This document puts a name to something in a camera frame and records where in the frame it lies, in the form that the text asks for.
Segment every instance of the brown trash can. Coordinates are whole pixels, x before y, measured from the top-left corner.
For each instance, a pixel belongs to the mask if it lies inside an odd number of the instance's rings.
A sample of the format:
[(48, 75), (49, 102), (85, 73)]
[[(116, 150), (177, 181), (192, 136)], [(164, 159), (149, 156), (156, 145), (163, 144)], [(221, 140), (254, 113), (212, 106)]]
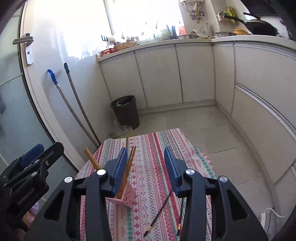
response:
[(140, 125), (136, 97), (134, 95), (120, 97), (112, 101), (110, 106), (119, 124), (122, 126), (131, 126), (132, 129), (136, 129)]

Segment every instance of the door handle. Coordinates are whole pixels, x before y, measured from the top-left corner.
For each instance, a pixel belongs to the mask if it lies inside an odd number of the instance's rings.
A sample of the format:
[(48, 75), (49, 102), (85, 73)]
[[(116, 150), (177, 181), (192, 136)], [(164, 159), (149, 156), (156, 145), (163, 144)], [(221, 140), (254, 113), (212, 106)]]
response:
[(34, 62), (34, 56), (33, 56), (32, 45), (31, 45), (33, 41), (34, 41), (34, 38), (30, 36), (30, 33), (26, 33), (24, 37), (14, 39), (12, 42), (13, 45), (24, 43), (27, 65), (31, 65)]

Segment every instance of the tablecloth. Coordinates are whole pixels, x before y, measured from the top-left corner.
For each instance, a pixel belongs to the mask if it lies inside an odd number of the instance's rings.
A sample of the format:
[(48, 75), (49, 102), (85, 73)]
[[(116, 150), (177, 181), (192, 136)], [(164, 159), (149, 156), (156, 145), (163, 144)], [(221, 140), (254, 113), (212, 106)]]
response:
[[(115, 206), (106, 201), (109, 226), (113, 241), (155, 241), (178, 240), (177, 223), (181, 199), (173, 193), (151, 232), (143, 237), (171, 190), (164, 162), (164, 149), (170, 146), (174, 156), (185, 161), (188, 168), (198, 171), (205, 177), (215, 178), (210, 159), (194, 147), (180, 129), (159, 131), (152, 134), (122, 139), (108, 139), (94, 153), (94, 158), (104, 167), (108, 160), (114, 159), (122, 147), (128, 153), (136, 146), (128, 181), (136, 191), (133, 209)], [(84, 178), (94, 172), (90, 161), (79, 171), (77, 178)], [(211, 240), (211, 204), (207, 196), (207, 233), (205, 240)], [(81, 200), (81, 240), (85, 240), (85, 197)]]

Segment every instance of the black wok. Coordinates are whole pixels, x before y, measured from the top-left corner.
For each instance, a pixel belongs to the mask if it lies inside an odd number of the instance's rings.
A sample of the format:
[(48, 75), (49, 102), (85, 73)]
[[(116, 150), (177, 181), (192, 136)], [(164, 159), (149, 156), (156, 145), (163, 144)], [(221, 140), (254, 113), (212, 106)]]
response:
[(250, 32), (252, 34), (269, 35), (269, 36), (276, 36), (278, 34), (278, 30), (275, 27), (273, 27), (270, 23), (261, 20), (260, 17), (251, 15), (246, 12), (244, 12), (244, 14), (253, 16), (257, 19), (251, 19), (251, 20), (245, 22), (242, 19), (239, 19), (239, 18), (233, 17), (233, 16), (224, 15), (224, 17), (240, 21), (242, 24), (244, 24), (246, 26), (246, 28), (248, 30), (250, 30)]

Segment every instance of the chopstick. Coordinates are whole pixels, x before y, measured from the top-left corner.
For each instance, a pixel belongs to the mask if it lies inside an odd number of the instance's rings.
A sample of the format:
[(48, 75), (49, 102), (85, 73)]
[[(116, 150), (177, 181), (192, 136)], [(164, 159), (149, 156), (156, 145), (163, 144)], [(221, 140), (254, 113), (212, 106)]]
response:
[(131, 164), (133, 162), (133, 157), (135, 155), (135, 151), (136, 151), (136, 147), (133, 146), (132, 149), (131, 149), (131, 152), (130, 152), (130, 156), (128, 158), (128, 161), (126, 163), (126, 169), (125, 169), (124, 174), (123, 174), (123, 178), (122, 178), (122, 182), (121, 182), (121, 186), (120, 186), (119, 192), (116, 195), (116, 198), (118, 198), (118, 199), (121, 199), (122, 194), (123, 194), (123, 191), (124, 191), (124, 188), (126, 186), (126, 182), (127, 182), (127, 179), (128, 179), (128, 174), (129, 174), (130, 169), (131, 169)]
[(180, 216), (179, 216), (179, 222), (178, 222), (177, 236), (180, 235), (180, 230), (181, 230), (181, 222), (182, 222), (182, 214), (183, 214), (183, 205), (184, 205), (184, 198), (182, 197), (182, 201), (181, 201), (181, 209), (180, 209)]
[(96, 170), (102, 169), (101, 166), (96, 162), (95, 158), (92, 156), (91, 152), (89, 151), (89, 149), (87, 147), (84, 149), (84, 153), (86, 154), (88, 159), (91, 161), (92, 165), (94, 166), (94, 168)]
[(154, 220), (152, 221), (152, 223), (150, 224), (150, 226), (147, 228), (146, 232), (144, 233), (144, 237), (147, 236), (147, 234), (151, 231), (151, 229), (152, 229), (154, 223), (155, 223), (156, 220), (158, 219), (158, 216), (160, 215), (161, 211), (163, 210), (163, 208), (165, 207), (166, 203), (168, 202), (168, 199), (169, 199), (170, 195), (172, 194), (172, 191), (173, 191), (173, 190), (170, 191), (170, 193), (168, 194), (168, 196), (167, 196), (165, 202), (163, 203), (162, 207), (161, 207), (160, 210), (158, 211), (156, 217), (154, 218)]

